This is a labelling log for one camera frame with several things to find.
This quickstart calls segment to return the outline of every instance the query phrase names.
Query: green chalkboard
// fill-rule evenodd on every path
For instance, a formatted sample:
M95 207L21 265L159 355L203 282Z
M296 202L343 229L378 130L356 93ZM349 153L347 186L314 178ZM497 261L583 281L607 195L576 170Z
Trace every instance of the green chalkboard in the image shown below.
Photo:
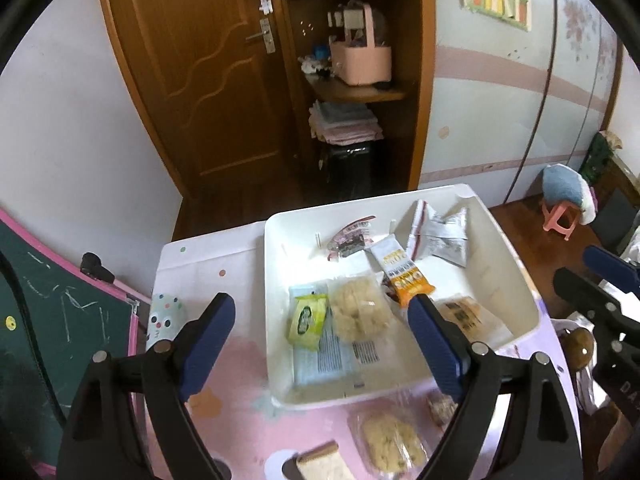
M18 275L49 378L68 415L94 352L127 355L132 307L124 295L117 298L103 290L103 284L65 269L59 257L1 210L0 220L0 250ZM6 322L8 316L15 319L14 330L7 327L12 325ZM20 313L2 274L0 418L32 460L56 465L62 430L47 403Z

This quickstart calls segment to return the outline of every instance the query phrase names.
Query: yellow smiley sticker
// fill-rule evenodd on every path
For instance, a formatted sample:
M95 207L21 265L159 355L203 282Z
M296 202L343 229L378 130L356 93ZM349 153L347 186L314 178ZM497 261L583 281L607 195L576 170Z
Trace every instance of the yellow smiley sticker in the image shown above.
M9 330L15 330L15 327L17 326L14 316L7 316L4 320L4 324Z

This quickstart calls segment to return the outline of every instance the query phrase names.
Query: yellow-green wrapper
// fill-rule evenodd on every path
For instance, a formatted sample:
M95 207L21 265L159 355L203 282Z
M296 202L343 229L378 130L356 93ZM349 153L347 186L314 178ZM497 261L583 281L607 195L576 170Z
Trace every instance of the yellow-green wrapper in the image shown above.
M326 317L326 294L303 296L296 301L287 339L294 346L317 351Z

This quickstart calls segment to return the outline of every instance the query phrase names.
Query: plastic stool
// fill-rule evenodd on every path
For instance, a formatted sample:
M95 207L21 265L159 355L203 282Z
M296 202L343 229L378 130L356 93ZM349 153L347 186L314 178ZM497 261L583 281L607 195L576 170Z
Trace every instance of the plastic stool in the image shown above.
M545 201L543 200L540 205L542 206L542 214L545 216L545 223L542 228L545 231L549 231L553 229L558 231L560 234L564 235L564 239L568 240L571 233L574 232L575 225L578 223L580 219L580 209L575 204L564 200L563 202L557 203L554 208L551 210L551 213L546 208ZM562 227L558 221L562 218L562 216L567 215L569 219L569 227Z

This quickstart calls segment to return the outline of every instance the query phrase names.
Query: cartoon print tablecloth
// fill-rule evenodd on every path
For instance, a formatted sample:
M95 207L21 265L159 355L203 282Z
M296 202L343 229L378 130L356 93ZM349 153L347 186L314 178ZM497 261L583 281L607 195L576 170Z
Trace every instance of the cartoon print tablecloth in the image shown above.
M348 416L354 409L361 409L359 405L292 412L271 403L266 367L263 235L264 222L257 222L180 240L162 249L154 295L180 298L190 319L197 318L217 292L227 292L236 302L236 325L231 336L203 391L190 399L194 425L211 455L229 466L234 480L284 480L282 465L291 456L329 440L338 443L340 454L358 480L369 479L348 427ZM503 353L525 359L537 350L549 354L558 368L578 428L564 356L542 299L530 278L528 283L542 313L540 326ZM502 403L473 478L482 478L490 466L505 414L506 404ZM154 473L169 479L148 417L147 429ZM437 430L432 428L428 435L432 446L436 436Z

